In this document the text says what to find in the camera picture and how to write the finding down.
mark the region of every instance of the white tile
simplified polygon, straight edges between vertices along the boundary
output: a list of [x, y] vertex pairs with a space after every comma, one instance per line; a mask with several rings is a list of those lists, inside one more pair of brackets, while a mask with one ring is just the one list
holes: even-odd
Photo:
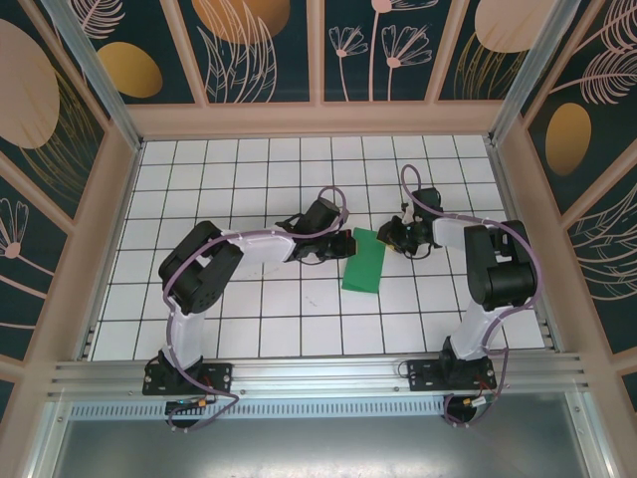
[[106, 298], [103, 321], [138, 321], [146, 295], [145, 284], [112, 285]]
[[467, 182], [496, 182], [487, 157], [463, 157], [460, 163]]
[[266, 190], [265, 189], [235, 189], [235, 196], [232, 201], [232, 215], [233, 216], [265, 216], [266, 215]]
[[160, 218], [166, 191], [135, 192], [128, 211], [128, 219]]
[[302, 137], [301, 160], [331, 159], [331, 143], [328, 137]]
[[468, 211], [471, 203], [465, 184], [436, 184], [445, 211]]
[[298, 357], [301, 354], [301, 319], [269, 318], [261, 321], [260, 357]]
[[299, 162], [271, 162], [268, 164], [268, 187], [299, 186]]
[[378, 314], [378, 295], [366, 292], [340, 290], [340, 306], [343, 314]]
[[229, 216], [231, 207], [231, 189], [204, 189], [199, 195], [197, 217]]
[[146, 291], [146, 302], [143, 305], [143, 319], [168, 319], [170, 310], [163, 302], [161, 284], [150, 284]]
[[261, 282], [230, 282], [223, 293], [222, 312], [227, 317], [259, 317]]
[[163, 219], [159, 227], [158, 249], [174, 249], [190, 233], [194, 219]]
[[135, 348], [135, 360], [150, 360], [157, 355], [166, 342], [168, 321], [142, 322]]
[[388, 354], [425, 352], [420, 314], [383, 314], [382, 331]]
[[159, 232], [159, 219], [131, 219], [121, 239], [120, 249], [154, 249]]
[[301, 141], [297, 137], [270, 139], [270, 161], [298, 161]]
[[298, 214], [301, 205], [301, 190], [297, 187], [285, 187], [268, 190], [268, 215], [293, 216]]
[[367, 184], [398, 184], [396, 161], [366, 161]]
[[456, 293], [450, 276], [416, 278], [418, 299], [422, 312], [450, 312], [458, 310]]
[[143, 151], [141, 163], [146, 164], [172, 164], [175, 155], [176, 141], [149, 141]]
[[[310, 257], [304, 259], [304, 262], [309, 264], [316, 262], [317, 257], [312, 254]], [[322, 264], [316, 264], [309, 266], [303, 264], [301, 266], [301, 277], [303, 279], [337, 279], [338, 267], [336, 261], [325, 261]]]
[[260, 162], [268, 161], [268, 140], [267, 139], [240, 139], [239, 152], [237, 154], [239, 162]]
[[263, 284], [263, 317], [297, 317], [301, 312], [299, 281], [266, 281]]
[[270, 262], [263, 265], [263, 277], [268, 279], [298, 279], [301, 276], [301, 264], [293, 262]]
[[458, 307], [461, 311], [466, 311], [471, 301], [467, 276], [454, 276], [454, 286], [456, 287], [456, 295], [458, 296]]
[[175, 164], [170, 173], [168, 189], [199, 189], [203, 164]]
[[330, 186], [331, 161], [314, 161], [301, 163], [302, 186]]
[[403, 159], [427, 157], [422, 136], [395, 136], [396, 157]]
[[304, 356], [340, 356], [340, 317], [301, 318], [301, 341]]
[[434, 184], [465, 182], [457, 159], [429, 159], [429, 167]]
[[380, 311], [383, 314], [418, 312], [413, 277], [385, 277], [380, 280]]
[[399, 212], [399, 186], [369, 186], [369, 207], [371, 212]]
[[[422, 245], [418, 249], [416, 257], [426, 254], [427, 245]], [[414, 271], [417, 276], [444, 276], [449, 274], [449, 260], [447, 259], [446, 248], [432, 248], [431, 254], [425, 259], [414, 261]]]
[[351, 229], [353, 231], [356, 227], [370, 230], [371, 222], [369, 220], [369, 214], [349, 214], [343, 229]]
[[168, 189], [171, 166], [142, 166], [135, 185], [135, 191]]
[[382, 264], [382, 277], [413, 275], [414, 272], [409, 259], [389, 248], [385, 249], [385, 260]]
[[382, 354], [380, 316], [344, 316], [342, 318], [343, 353]]
[[203, 323], [203, 337], [201, 339], [201, 352], [205, 359], [215, 359], [217, 357], [217, 344], [219, 344], [218, 320], [207, 320]]
[[206, 162], [236, 162], [238, 139], [213, 139], [208, 141]]
[[235, 187], [266, 187], [268, 180], [268, 163], [239, 163]]
[[160, 283], [159, 266], [170, 255], [172, 249], [157, 249], [152, 259], [152, 270], [150, 271], [150, 282]]
[[347, 210], [352, 214], [369, 213], [366, 186], [343, 186], [340, 188], [347, 200]]
[[521, 311], [508, 316], [503, 327], [509, 347], [512, 349], [544, 348], [544, 340], [539, 331], [535, 311]]
[[362, 139], [365, 159], [394, 159], [394, 144], [391, 136], [365, 136]]
[[365, 165], [359, 161], [336, 161], [334, 167], [334, 184], [337, 186], [364, 185]]
[[197, 203], [199, 202], [199, 190], [168, 191], [166, 204], [163, 208], [163, 217], [195, 217], [197, 215]]
[[[431, 174], [429, 172], [429, 162], [427, 161], [427, 159], [398, 159], [396, 162], [398, 164], [399, 179], [400, 179], [400, 174], [402, 172], [402, 168], [405, 167], [406, 164], [411, 164], [420, 173], [421, 185], [426, 186], [431, 184]], [[418, 185], [418, 177], [411, 170], [405, 171], [405, 180], [406, 180], [406, 183], [410, 186]]]
[[449, 247], [447, 248], [447, 254], [451, 263], [451, 272], [454, 274], [467, 274], [467, 255], [465, 251]]
[[219, 359], [256, 358], [259, 322], [259, 319], [222, 319]]
[[460, 327], [460, 315], [457, 312], [422, 314], [420, 317], [429, 353], [441, 351], [447, 337]]
[[481, 136], [454, 136], [460, 157], [487, 157], [485, 141]]
[[93, 360], [132, 360], [139, 322], [102, 322]]
[[452, 136], [423, 136], [427, 157], [458, 157]]
[[338, 279], [319, 279], [301, 283], [304, 316], [329, 316], [340, 312]]
[[119, 251], [112, 281], [119, 284], [146, 283], [151, 264], [152, 251]]
[[178, 141], [174, 163], [201, 163], [205, 159], [208, 141]]
[[232, 188], [235, 182], [235, 164], [206, 164], [201, 187]]
[[331, 151], [334, 159], [362, 159], [360, 136], [333, 137]]
[[467, 184], [474, 211], [503, 209], [498, 186], [494, 184]]

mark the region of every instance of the white grid floor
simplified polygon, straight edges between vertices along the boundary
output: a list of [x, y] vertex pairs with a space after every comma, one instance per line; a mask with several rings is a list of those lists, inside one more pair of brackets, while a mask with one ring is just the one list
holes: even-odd
[[[479, 136], [353, 136], [158, 141], [145, 145], [90, 354], [150, 359], [167, 308], [157, 268], [196, 222], [261, 229], [305, 212], [335, 184], [351, 212], [345, 227], [377, 230], [400, 212], [398, 171], [414, 164], [446, 211], [504, 220]], [[469, 302], [464, 254], [435, 249], [423, 261], [386, 251], [379, 295], [344, 291], [345, 261], [238, 269], [208, 311], [208, 359], [435, 352]], [[494, 340], [543, 348], [533, 312]]]

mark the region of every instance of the green cloth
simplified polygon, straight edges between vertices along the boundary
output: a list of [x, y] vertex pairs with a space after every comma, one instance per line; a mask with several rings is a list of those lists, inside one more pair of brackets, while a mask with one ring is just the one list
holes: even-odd
[[374, 231], [354, 229], [356, 255], [347, 259], [342, 287], [346, 291], [378, 294], [385, 245], [376, 239]]

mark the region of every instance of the fern drawing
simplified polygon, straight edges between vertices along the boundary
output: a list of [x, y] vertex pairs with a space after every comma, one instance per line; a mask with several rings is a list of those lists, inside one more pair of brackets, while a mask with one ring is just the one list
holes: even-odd
[[207, 23], [220, 36], [197, 27], [208, 53], [205, 88], [212, 103], [269, 102], [277, 86], [277, 55], [268, 27], [244, 3], [245, 22], [228, 0], [203, 1]]
[[616, 301], [637, 295], [637, 185], [574, 228], [571, 241], [591, 296]]
[[580, 79], [555, 87], [550, 94], [579, 85], [587, 103], [617, 105], [637, 85], [637, 0], [613, 0], [603, 27], [582, 42], [575, 53], [596, 38], [606, 50], [590, 61]]
[[121, 0], [69, 0], [89, 38], [105, 40], [124, 17]]

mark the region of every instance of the floral wallpaper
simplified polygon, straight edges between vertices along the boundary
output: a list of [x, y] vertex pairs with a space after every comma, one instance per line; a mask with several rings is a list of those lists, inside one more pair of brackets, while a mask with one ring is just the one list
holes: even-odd
[[22, 360], [67, 235], [0, 177], [0, 355]]
[[326, 0], [324, 100], [424, 100], [449, 5], [438, 0]]

